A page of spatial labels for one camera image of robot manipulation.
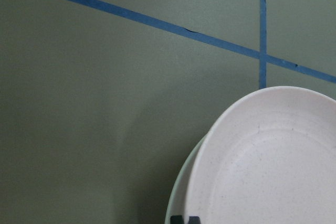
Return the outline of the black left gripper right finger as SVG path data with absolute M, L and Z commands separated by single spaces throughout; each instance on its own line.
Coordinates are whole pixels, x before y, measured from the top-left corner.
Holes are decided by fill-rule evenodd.
M 189 216 L 188 224 L 201 224 L 199 216 Z

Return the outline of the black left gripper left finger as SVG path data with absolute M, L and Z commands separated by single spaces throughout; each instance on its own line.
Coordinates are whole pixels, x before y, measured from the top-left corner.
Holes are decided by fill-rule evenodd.
M 183 216 L 182 215 L 170 216 L 170 224 L 183 224 Z

